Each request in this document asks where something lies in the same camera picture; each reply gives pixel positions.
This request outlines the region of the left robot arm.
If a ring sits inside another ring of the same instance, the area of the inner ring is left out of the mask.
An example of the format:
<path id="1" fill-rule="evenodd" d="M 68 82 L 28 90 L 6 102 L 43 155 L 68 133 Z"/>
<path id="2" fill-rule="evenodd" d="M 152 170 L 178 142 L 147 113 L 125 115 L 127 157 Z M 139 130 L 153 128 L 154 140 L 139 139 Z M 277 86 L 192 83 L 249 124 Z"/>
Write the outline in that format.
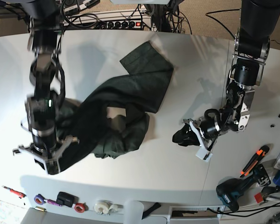
<path id="1" fill-rule="evenodd" d="M 198 146 L 196 156 L 209 161 L 220 135 L 242 132 L 250 117 L 254 87 L 262 80 L 271 39 L 280 16 L 280 0 L 244 0 L 240 26 L 234 38 L 231 68 L 225 87 L 225 104 L 208 109 L 198 120 L 186 119 L 172 141 L 180 146 Z"/>

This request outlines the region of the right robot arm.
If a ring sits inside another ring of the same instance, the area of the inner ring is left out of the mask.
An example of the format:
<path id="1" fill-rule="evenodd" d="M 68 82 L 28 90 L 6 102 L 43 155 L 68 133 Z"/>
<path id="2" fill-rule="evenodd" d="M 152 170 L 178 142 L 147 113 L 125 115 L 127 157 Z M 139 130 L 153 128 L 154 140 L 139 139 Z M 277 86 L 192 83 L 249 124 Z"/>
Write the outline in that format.
<path id="1" fill-rule="evenodd" d="M 30 37 L 28 50 L 35 59 L 31 63 L 29 80 L 34 86 L 33 95 L 25 102 L 27 126 L 23 129 L 32 135 L 28 147 L 19 146 L 13 153 L 27 153 L 49 175 L 61 173 L 60 159 L 76 137 L 59 140 L 56 122 L 65 100 L 65 74 L 59 61 L 61 40 L 64 34 L 64 2 L 55 0 L 16 0 L 29 16 Z"/>

